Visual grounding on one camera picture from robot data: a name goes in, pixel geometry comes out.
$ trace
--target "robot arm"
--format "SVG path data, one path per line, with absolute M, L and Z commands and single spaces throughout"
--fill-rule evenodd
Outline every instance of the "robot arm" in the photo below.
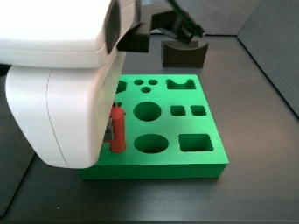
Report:
M 125 58 L 117 49 L 145 25 L 140 1 L 9 0 L 1 7 L 0 63 L 13 65 L 5 94 L 15 120 L 48 165 L 91 167 Z M 172 10 L 155 15 L 166 14 L 176 18 Z

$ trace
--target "green foam block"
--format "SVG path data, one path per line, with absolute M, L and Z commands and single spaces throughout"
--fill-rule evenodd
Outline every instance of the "green foam block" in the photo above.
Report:
M 196 75 L 121 75 L 125 151 L 103 143 L 83 179 L 218 178 L 228 164 Z

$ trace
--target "black tabletop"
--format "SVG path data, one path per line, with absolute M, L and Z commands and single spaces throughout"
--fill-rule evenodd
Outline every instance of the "black tabletop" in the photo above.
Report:
M 203 69 L 162 67 L 166 39 L 127 54 L 124 74 L 199 75 L 228 153 L 222 176 L 83 181 L 35 156 L 3 222 L 299 221 L 295 114 L 236 38 L 204 38 Z

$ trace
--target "small round hole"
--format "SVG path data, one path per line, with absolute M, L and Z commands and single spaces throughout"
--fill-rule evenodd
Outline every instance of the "small round hole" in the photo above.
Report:
M 149 81 L 148 81 L 148 84 L 149 84 L 149 85 L 156 85 L 156 84 L 158 84 L 158 80 L 149 80 Z
M 154 154 L 168 148 L 168 140 L 164 136 L 147 134 L 136 138 L 135 148 L 143 153 Z
M 139 85 L 143 85 L 144 84 L 144 81 L 143 80 L 135 80 L 135 84 L 139 86 Z
M 152 91 L 152 89 L 149 87 L 143 87 L 141 88 L 141 92 L 148 94 Z
M 135 117 L 144 122 L 156 120 L 162 113 L 160 106 L 151 101 L 140 102 L 135 106 Z

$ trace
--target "rectangular hole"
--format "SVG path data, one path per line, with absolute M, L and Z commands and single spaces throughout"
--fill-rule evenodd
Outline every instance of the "rectangular hole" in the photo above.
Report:
M 171 106 L 172 116 L 186 116 L 184 106 Z
M 195 116 L 206 116 L 207 115 L 206 108 L 203 106 L 191 106 L 191 113 Z
M 194 80 L 187 80 L 183 84 L 175 83 L 172 80 L 167 80 L 168 89 L 196 89 Z
M 207 134 L 180 134 L 182 151 L 212 151 L 211 137 Z

